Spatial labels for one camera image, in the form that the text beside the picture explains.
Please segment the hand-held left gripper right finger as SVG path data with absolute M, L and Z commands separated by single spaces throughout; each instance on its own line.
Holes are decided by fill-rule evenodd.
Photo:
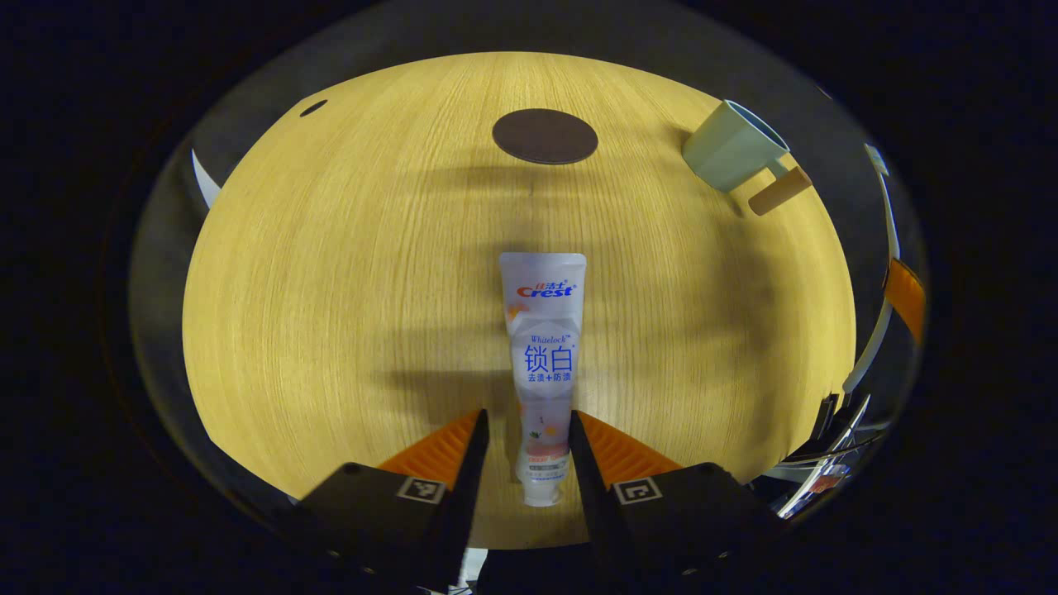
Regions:
M 676 464 L 581 411 L 568 440 L 612 594 L 700 594 L 781 537 L 781 517 L 718 464 Z

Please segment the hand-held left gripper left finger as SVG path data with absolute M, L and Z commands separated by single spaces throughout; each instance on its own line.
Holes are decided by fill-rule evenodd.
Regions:
M 385 594 L 443 593 L 464 563 L 488 412 L 469 412 L 378 467 L 348 462 L 293 509 L 293 535 Z

